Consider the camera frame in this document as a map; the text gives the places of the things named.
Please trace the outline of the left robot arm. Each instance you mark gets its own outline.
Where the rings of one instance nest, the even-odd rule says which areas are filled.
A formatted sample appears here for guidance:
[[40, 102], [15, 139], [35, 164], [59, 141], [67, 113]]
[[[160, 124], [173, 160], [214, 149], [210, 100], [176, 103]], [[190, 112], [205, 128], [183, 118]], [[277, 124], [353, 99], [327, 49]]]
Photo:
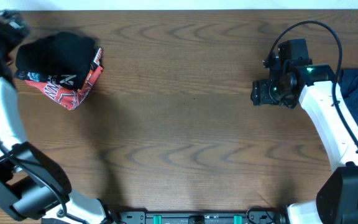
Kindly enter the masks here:
[[28, 35], [19, 11], [0, 12], [0, 208], [16, 221], [119, 223], [100, 199], [73, 190], [64, 170], [28, 142], [9, 53]]

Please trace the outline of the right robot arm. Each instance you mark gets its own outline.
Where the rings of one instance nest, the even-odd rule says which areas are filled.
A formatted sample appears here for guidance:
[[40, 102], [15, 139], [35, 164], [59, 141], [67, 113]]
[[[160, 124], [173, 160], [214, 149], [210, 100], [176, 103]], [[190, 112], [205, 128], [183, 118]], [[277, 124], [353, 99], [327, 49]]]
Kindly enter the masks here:
[[253, 82], [253, 104], [300, 105], [319, 134], [332, 170], [316, 198], [287, 206], [281, 222], [358, 223], [358, 125], [342, 101], [333, 70], [312, 63], [304, 39], [279, 44], [264, 67], [269, 78]]

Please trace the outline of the black Hydrogen t-shirt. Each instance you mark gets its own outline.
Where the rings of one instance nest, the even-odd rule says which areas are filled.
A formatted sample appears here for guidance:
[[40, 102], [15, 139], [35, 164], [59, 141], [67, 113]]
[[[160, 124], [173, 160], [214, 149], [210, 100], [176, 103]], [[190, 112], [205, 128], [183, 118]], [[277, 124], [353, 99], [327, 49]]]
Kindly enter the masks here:
[[82, 88], [91, 69], [95, 41], [71, 32], [21, 45], [16, 56], [14, 77], [58, 84], [69, 90]]

